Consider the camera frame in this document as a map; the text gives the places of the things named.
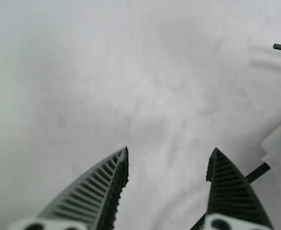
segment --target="white background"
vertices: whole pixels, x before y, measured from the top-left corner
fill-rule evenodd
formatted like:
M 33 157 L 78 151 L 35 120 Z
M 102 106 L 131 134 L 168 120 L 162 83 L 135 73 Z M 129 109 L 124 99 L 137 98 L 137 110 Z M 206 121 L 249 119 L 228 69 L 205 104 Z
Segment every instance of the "white background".
M 274 43 L 281 0 L 0 0 L 0 229 L 128 146 L 115 229 L 189 230 L 213 149 L 248 174 L 281 124 Z M 280 181 L 253 188 L 281 230 Z

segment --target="screw hole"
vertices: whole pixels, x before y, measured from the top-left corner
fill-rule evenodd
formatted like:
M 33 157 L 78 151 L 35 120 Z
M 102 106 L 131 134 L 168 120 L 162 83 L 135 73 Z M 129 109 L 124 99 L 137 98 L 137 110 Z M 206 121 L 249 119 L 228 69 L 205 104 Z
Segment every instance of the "screw hole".
M 213 220 L 211 226 L 217 230 L 231 230 L 230 225 L 222 219 Z
M 27 226 L 24 230 L 44 230 L 44 225 L 41 223 L 34 223 Z

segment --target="white fabric surface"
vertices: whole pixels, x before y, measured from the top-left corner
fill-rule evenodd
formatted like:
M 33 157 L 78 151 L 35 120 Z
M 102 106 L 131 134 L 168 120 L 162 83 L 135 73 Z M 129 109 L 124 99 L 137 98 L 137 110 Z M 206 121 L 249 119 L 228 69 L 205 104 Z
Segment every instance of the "white fabric surface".
M 115 229 L 188 230 L 215 147 L 248 174 L 281 123 L 281 0 L 0 1 L 0 229 L 128 146 Z M 281 229 L 281 175 L 253 185 Z

